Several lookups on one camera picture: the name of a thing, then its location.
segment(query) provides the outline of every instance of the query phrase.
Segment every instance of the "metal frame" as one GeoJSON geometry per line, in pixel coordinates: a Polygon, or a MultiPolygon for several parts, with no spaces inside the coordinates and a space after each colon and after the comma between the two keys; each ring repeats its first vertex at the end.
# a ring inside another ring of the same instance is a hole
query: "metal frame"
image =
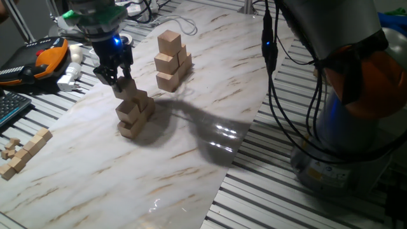
{"type": "Polygon", "coordinates": [[[17,6],[15,5],[13,0],[1,0],[4,7],[6,8],[9,17],[12,19],[15,27],[17,28],[18,32],[20,33],[21,37],[26,43],[33,43],[35,42],[34,36],[31,34],[31,31],[27,27],[23,17],[20,14],[17,6]]]}

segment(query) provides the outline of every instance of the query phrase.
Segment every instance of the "stack of wooden blocks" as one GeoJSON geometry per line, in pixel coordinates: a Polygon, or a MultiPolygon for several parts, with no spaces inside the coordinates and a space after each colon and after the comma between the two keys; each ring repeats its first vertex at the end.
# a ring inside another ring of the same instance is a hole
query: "stack of wooden blocks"
{"type": "Polygon", "coordinates": [[[181,35],[165,31],[158,37],[160,53],[154,58],[159,89],[175,92],[186,72],[192,66],[192,56],[186,52],[186,45],[181,44],[181,35]]]}
{"type": "Polygon", "coordinates": [[[155,111],[154,99],[147,92],[138,90],[135,81],[124,77],[118,78],[121,92],[114,91],[114,96],[123,99],[116,108],[119,117],[118,129],[123,137],[135,139],[155,111]]]}
{"type": "Polygon", "coordinates": [[[42,128],[18,152],[15,151],[15,146],[20,143],[20,140],[11,138],[10,142],[5,146],[6,150],[1,152],[1,157],[3,159],[11,159],[7,164],[0,167],[1,177],[8,181],[14,176],[14,174],[20,172],[27,162],[37,154],[51,138],[51,132],[48,129],[42,128]]]}

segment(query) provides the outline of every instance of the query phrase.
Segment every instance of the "white cable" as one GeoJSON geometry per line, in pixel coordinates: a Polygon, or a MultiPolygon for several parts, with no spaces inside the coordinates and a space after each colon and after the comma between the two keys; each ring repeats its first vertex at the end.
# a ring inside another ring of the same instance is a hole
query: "white cable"
{"type": "MultiPolygon", "coordinates": [[[[164,15],[164,16],[158,17],[157,19],[155,19],[154,21],[150,22],[149,24],[146,24],[146,25],[138,24],[138,25],[145,26],[145,27],[156,27],[156,26],[158,26],[158,25],[160,25],[160,24],[163,24],[163,23],[165,23],[165,22],[169,22],[169,21],[171,21],[171,20],[176,21],[176,22],[178,23],[179,28],[181,29],[181,31],[182,31],[185,35],[193,36],[193,35],[195,35],[195,34],[198,32],[198,27],[197,27],[197,24],[195,23],[194,20],[189,19],[189,18],[184,18],[184,17],[182,17],[182,16],[180,16],[180,15],[164,15]],[[191,31],[185,31],[184,28],[183,28],[183,26],[182,26],[182,24],[180,23],[180,19],[181,19],[181,20],[184,20],[185,22],[187,22],[187,23],[189,23],[189,24],[191,24],[191,25],[193,26],[193,29],[192,29],[191,31]]],[[[137,22],[134,22],[134,21],[131,21],[131,20],[126,20],[126,22],[137,23],[137,22]]]]}

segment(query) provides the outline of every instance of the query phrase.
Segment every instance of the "black cable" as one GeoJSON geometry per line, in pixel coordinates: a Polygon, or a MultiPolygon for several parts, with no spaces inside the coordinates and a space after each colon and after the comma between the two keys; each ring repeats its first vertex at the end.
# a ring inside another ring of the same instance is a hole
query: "black cable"
{"type": "Polygon", "coordinates": [[[315,107],[312,128],[314,129],[314,137],[320,142],[321,140],[319,139],[319,136],[317,133],[317,118],[318,118],[319,104],[321,103],[321,97],[322,97],[322,71],[318,71],[317,87],[318,87],[318,99],[317,99],[317,105],[315,107]]]}
{"type": "Polygon", "coordinates": [[[252,2],[252,5],[254,5],[254,4],[256,4],[256,3],[264,2],[264,1],[265,1],[265,0],[257,0],[257,1],[252,2]]]}
{"type": "Polygon", "coordinates": [[[279,40],[279,43],[280,43],[282,49],[284,50],[284,52],[286,53],[286,55],[288,56],[288,58],[290,58],[290,60],[292,60],[294,63],[305,66],[305,65],[310,65],[310,64],[313,64],[313,63],[316,62],[315,60],[311,60],[311,61],[308,62],[308,63],[299,63],[299,62],[295,61],[295,60],[294,60],[293,58],[291,58],[291,56],[288,54],[288,52],[287,52],[286,49],[284,48],[284,45],[282,45],[282,43],[281,43],[281,41],[280,41],[280,38],[277,37],[277,39],[279,40]]]}
{"type": "Polygon", "coordinates": [[[265,0],[265,4],[266,4],[266,13],[270,14],[270,10],[268,9],[268,0],[265,0]]]}
{"type": "Polygon", "coordinates": [[[312,106],[314,105],[315,99],[317,98],[317,94],[318,94],[318,90],[319,90],[318,86],[319,85],[317,83],[317,87],[315,88],[314,95],[312,96],[310,106],[308,107],[307,117],[305,118],[305,127],[307,128],[307,132],[308,132],[309,136],[312,136],[309,119],[310,119],[310,115],[311,115],[312,106]]]}
{"type": "Polygon", "coordinates": [[[360,152],[360,153],[358,153],[358,152],[353,153],[353,154],[352,154],[352,157],[353,157],[352,159],[345,158],[345,157],[343,157],[343,155],[337,155],[335,152],[332,152],[332,151],[330,151],[330,150],[321,149],[320,147],[317,147],[315,144],[313,144],[312,142],[310,142],[306,137],[304,137],[304,136],[298,131],[298,129],[292,124],[292,122],[290,121],[290,119],[287,117],[287,115],[285,114],[284,110],[282,109],[282,106],[281,106],[281,104],[280,104],[280,102],[279,102],[279,99],[278,99],[278,97],[277,97],[277,93],[275,92],[275,88],[274,88],[274,84],[273,84],[273,80],[272,80],[272,73],[273,73],[273,71],[275,70],[275,68],[270,72],[270,68],[269,68],[269,64],[268,64],[268,63],[270,62],[270,61],[268,61],[268,60],[270,60],[270,57],[265,58],[265,60],[266,60],[266,63],[267,63],[267,72],[268,72],[268,77],[269,77],[269,89],[268,89],[268,90],[269,90],[269,94],[268,94],[268,99],[269,99],[269,103],[270,103],[271,112],[273,113],[274,118],[275,118],[277,124],[278,124],[279,127],[282,129],[283,133],[287,136],[287,138],[288,138],[298,149],[300,149],[302,152],[304,152],[304,154],[308,155],[310,158],[313,158],[313,159],[315,159],[315,160],[318,160],[318,161],[324,162],[324,163],[335,163],[335,164],[350,164],[350,163],[357,163],[357,162],[370,162],[370,161],[377,160],[377,159],[379,159],[379,158],[381,158],[381,157],[383,157],[383,156],[385,156],[385,155],[391,153],[393,150],[395,150],[396,148],[398,148],[398,147],[400,147],[402,144],[404,144],[404,142],[407,140],[407,130],[406,130],[406,131],[405,131],[401,136],[399,136],[395,141],[389,143],[389,144],[386,145],[386,146],[383,146],[383,147],[381,147],[381,148],[379,148],[379,149],[376,149],[376,150],[373,150],[373,151],[370,151],[370,152],[364,152],[363,154],[362,154],[361,152],[360,152]],[[290,127],[293,128],[293,130],[294,130],[306,143],[308,143],[309,145],[313,146],[315,149],[319,150],[319,151],[322,152],[322,153],[325,153],[325,154],[327,154],[327,155],[333,156],[333,157],[338,158],[338,159],[343,160],[343,161],[341,161],[341,162],[332,162],[332,161],[322,160],[322,159],[320,159],[320,158],[314,157],[313,155],[311,155],[310,153],[308,153],[307,151],[305,151],[301,146],[299,146],[299,145],[293,140],[293,138],[286,132],[286,130],[283,128],[283,126],[281,125],[280,121],[279,121],[278,118],[277,118],[277,115],[275,114],[275,111],[274,111],[273,106],[272,106],[272,100],[271,100],[271,92],[272,92],[272,91],[273,91],[273,96],[274,96],[274,99],[275,99],[275,101],[276,101],[277,107],[280,109],[280,112],[283,114],[284,119],[286,120],[286,122],[288,122],[288,124],[290,124],[290,127]],[[357,154],[359,154],[358,156],[362,156],[363,159],[362,159],[362,158],[355,159],[354,157],[355,157],[355,155],[357,155],[357,154]]]}
{"type": "Polygon", "coordinates": [[[162,4],[159,4],[159,5],[158,5],[158,9],[160,10],[161,8],[163,8],[163,6],[165,6],[165,5],[168,4],[169,2],[171,2],[171,0],[167,0],[167,1],[165,1],[164,3],[162,3],[162,4]]]}

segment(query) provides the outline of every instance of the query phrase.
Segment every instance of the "robotic arm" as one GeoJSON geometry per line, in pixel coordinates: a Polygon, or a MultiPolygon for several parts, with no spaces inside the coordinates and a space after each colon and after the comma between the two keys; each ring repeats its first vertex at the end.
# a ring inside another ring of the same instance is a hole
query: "robotic arm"
{"type": "Polygon", "coordinates": [[[100,66],[93,72],[105,85],[121,92],[117,84],[117,68],[123,69],[125,78],[131,78],[132,47],[119,36],[120,23],[127,17],[125,7],[116,6],[114,0],[68,0],[70,11],[63,15],[68,25],[77,25],[92,42],[99,56],[100,66]]]}

